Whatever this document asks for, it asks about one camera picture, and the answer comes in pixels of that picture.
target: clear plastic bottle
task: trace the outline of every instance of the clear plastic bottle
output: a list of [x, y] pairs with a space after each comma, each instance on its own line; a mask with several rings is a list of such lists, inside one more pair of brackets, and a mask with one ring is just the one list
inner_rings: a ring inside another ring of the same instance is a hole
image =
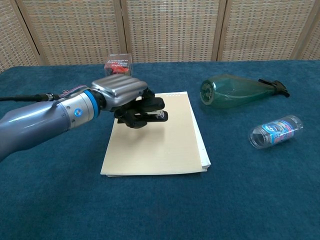
[[302, 133], [302, 121], [294, 115], [256, 126], [249, 134], [251, 144], [257, 149], [265, 149], [296, 137]]

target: blue ring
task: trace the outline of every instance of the blue ring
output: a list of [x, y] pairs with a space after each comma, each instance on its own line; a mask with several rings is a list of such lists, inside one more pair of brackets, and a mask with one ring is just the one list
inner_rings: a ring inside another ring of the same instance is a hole
[[91, 92], [89, 92], [88, 90], [85, 90], [84, 93], [89, 97], [91, 103], [92, 103], [92, 106], [93, 106], [93, 113], [94, 113], [94, 118], [97, 118], [98, 117], [98, 112], [99, 112], [99, 109], [98, 109], [98, 104], [97, 104], [97, 101], [95, 99], [95, 97], [92, 95]]

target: blue carpet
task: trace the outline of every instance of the blue carpet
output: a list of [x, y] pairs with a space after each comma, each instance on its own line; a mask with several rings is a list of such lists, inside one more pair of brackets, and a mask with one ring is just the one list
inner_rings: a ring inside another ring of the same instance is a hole
[[[136, 63], [156, 93], [187, 91], [212, 166], [206, 173], [100, 175], [110, 112], [0, 163], [1, 240], [319, 240], [320, 61]], [[201, 83], [229, 73], [279, 80], [291, 96], [232, 109], [201, 103]], [[103, 64], [13, 67], [0, 96], [61, 93], [104, 76]], [[30, 103], [1, 102], [0, 118]], [[249, 130], [286, 115], [303, 134], [255, 149]]]

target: paper stack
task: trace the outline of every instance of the paper stack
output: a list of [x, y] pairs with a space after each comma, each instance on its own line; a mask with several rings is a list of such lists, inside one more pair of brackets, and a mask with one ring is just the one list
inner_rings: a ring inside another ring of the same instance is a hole
[[156, 97], [164, 100], [168, 121], [133, 129], [115, 119], [102, 175], [190, 174], [206, 172], [210, 167], [188, 93], [158, 93]]

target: green spray bottle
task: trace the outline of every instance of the green spray bottle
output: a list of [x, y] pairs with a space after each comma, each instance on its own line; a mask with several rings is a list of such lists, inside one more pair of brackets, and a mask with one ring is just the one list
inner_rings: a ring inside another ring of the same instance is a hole
[[200, 88], [200, 98], [205, 105], [226, 109], [246, 104], [272, 95], [290, 96], [279, 81], [259, 79], [254, 81], [244, 77], [222, 74], [205, 80]]

